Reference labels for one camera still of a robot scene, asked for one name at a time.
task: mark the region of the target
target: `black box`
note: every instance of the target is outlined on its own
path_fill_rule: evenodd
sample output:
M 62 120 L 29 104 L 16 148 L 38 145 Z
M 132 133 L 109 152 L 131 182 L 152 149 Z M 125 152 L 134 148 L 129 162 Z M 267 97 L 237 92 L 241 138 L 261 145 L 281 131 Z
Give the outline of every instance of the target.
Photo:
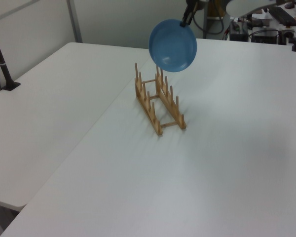
M 248 41 L 248 26 L 246 22 L 234 22 L 239 27 L 235 27 L 233 23 L 230 23 L 229 28 L 229 40 L 230 41 Z
M 278 32 L 274 28 L 254 27 L 252 29 L 251 42 L 277 44 L 277 36 L 278 36 Z

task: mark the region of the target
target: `white table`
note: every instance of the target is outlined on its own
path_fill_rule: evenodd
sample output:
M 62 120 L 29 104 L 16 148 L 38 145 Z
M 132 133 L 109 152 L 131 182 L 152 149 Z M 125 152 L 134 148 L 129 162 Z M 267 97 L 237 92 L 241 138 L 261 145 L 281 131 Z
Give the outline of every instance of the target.
M 148 50 L 69 43 L 0 92 L 0 205 L 21 210 L 143 65 Z
M 186 130 L 158 137 L 129 82 L 2 237 L 296 237 L 296 53 L 197 42 L 165 73 Z

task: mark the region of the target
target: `blue plate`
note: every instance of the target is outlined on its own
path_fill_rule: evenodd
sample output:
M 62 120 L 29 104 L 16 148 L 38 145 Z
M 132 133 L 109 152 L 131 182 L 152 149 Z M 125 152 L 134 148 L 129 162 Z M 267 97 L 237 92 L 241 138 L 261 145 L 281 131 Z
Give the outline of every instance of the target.
M 155 64 L 168 72 L 179 72 L 194 60 L 197 51 L 196 38 L 187 25 L 179 20 L 165 20 L 152 30 L 149 53 Z

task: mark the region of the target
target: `white tabletop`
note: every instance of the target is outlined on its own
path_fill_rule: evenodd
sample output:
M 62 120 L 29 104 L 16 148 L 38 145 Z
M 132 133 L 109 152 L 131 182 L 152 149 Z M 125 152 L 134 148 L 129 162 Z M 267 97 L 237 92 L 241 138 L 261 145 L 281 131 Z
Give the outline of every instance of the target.
M 69 43 L 0 92 L 0 205 L 21 210 L 84 137 L 148 50 Z
M 165 73 L 186 130 L 158 137 L 129 82 L 2 237 L 296 237 L 296 53 L 197 43 Z

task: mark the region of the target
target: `keyboard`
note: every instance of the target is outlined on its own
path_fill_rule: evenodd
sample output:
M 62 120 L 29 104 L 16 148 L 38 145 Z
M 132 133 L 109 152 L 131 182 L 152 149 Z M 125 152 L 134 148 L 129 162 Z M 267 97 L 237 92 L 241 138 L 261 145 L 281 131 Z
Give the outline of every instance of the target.
M 269 7 L 268 12 L 284 26 L 296 26 L 296 20 L 282 8 L 271 6 Z

